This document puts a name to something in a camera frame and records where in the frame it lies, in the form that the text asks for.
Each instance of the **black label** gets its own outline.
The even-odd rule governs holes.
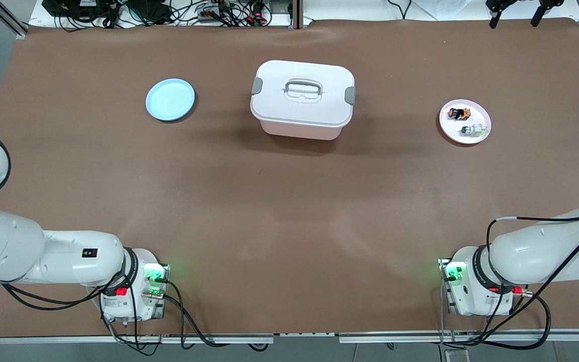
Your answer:
[[[97,257],[97,249],[83,249],[82,257]]]

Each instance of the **white lid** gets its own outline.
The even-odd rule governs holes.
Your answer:
[[[354,76],[342,66],[270,60],[251,94],[251,112],[262,121],[340,128],[352,118]]]

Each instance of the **gray latch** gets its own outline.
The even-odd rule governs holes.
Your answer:
[[[251,95],[259,94],[262,90],[262,79],[255,76],[253,78],[253,86],[251,87]]]
[[[354,86],[347,87],[345,89],[345,103],[350,104],[351,106],[354,105],[354,101],[356,101],[356,88]]]

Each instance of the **metal post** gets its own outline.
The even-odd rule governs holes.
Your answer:
[[[25,38],[28,28],[26,28],[26,25],[19,21],[2,2],[0,2],[0,21],[12,30],[18,38]]]
[[[292,0],[294,29],[303,29],[303,0]]]

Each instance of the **white paper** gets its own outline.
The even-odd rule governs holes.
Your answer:
[[[437,20],[453,20],[472,0],[413,0]]]

